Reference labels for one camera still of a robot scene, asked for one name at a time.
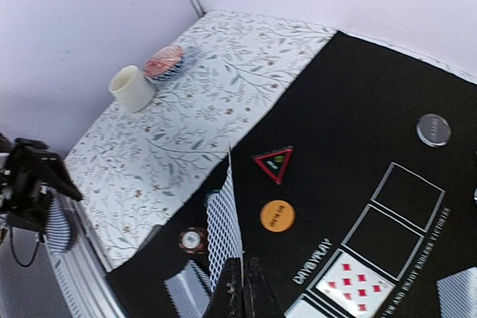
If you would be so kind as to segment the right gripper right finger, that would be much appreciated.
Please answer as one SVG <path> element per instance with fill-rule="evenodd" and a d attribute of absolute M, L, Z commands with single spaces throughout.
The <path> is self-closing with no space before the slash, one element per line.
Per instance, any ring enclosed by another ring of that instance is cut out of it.
<path fill-rule="evenodd" d="M 246 317 L 285 317 L 258 258 L 251 258 L 246 267 Z"/>

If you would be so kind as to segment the red black chip stack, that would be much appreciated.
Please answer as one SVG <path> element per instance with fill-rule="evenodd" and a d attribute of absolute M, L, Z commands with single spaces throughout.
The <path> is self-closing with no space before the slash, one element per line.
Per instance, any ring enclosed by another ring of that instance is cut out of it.
<path fill-rule="evenodd" d="M 207 231 L 200 227 L 189 227 L 182 231 L 178 238 L 179 248 L 190 255 L 206 253 L 207 244 Z"/>

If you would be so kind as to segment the blue card deck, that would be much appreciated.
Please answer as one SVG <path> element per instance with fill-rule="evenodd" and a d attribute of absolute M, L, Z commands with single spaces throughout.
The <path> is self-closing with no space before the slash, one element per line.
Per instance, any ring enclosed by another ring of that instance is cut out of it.
<path fill-rule="evenodd" d="M 75 240 L 75 227 L 70 210 L 58 199 L 53 199 L 48 209 L 45 225 L 47 246 L 54 254 L 70 250 Z"/>

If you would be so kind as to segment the nine of diamonds card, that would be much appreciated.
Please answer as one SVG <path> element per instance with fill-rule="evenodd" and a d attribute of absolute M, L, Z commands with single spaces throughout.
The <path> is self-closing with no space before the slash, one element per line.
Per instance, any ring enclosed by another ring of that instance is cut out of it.
<path fill-rule="evenodd" d="M 315 285 L 353 317 L 373 317 L 394 285 L 351 255 L 340 252 Z"/>

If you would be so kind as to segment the orange big blind button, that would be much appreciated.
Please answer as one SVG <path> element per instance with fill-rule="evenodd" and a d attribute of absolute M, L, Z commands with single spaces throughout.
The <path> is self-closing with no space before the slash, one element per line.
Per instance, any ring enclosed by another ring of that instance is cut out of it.
<path fill-rule="evenodd" d="M 284 200 L 272 200 L 260 211 L 260 222 L 269 232 L 284 232 L 290 229 L 296 218 L 294 207 Z"/>

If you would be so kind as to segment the triangular all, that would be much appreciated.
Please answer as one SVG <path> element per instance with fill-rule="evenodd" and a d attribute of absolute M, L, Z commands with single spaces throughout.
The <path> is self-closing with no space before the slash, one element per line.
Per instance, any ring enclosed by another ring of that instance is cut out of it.
<path fill-rule="evenodd" d="M 277 185 L 282 185 L 288 164 L 294 148 L 282 147 L 266 153 L 252 156 L 252 160 L 272 179 Z"/>

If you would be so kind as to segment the black dealer button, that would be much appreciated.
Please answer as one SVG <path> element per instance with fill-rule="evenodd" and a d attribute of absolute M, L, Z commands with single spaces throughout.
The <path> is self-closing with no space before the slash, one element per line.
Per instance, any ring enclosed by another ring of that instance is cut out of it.
<path fill-rule="evenodd" d="M 447 145 L 452 135 L 449 123 L 440 115 L 429 113 L 417 122 L 417 135 L 424 144 L 430 147 Z"/>

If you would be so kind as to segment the blue fifty poker chip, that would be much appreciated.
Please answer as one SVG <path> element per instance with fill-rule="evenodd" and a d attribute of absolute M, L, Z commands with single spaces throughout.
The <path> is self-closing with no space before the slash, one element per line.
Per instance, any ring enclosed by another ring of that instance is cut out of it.
<path fill-rule="evenodd" d="M 205 209 L 208 209 L 208 207 L 210 205 L 212 205 L 215 201 L 215 198 L 218 196 L 218 194 L 220 193 L 219 190 L 213 190 L 213 191 L 210 191 L 204 198 L 204 207 Z"/>

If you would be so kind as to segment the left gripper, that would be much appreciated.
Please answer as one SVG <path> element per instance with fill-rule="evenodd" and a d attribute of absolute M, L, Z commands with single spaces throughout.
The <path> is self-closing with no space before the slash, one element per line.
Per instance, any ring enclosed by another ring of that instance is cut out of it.
<path fill-rule="evenodd" d="M 17 138 L 7 153 L 1 168 L 1 214 L 9 227 L 46 231 L 52 195 L 42 183 L 77 202 L 83 199 L 61 157 L 47 148 L 41 141 Z"/>

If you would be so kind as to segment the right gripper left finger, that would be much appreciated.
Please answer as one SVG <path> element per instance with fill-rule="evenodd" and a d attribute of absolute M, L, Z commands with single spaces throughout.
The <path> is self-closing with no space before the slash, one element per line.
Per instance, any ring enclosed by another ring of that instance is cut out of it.
<path fill-rule="evenodd" d="M 203 318 L 245 317 L 241 269 L 240 258 L 225 261 Z"/>

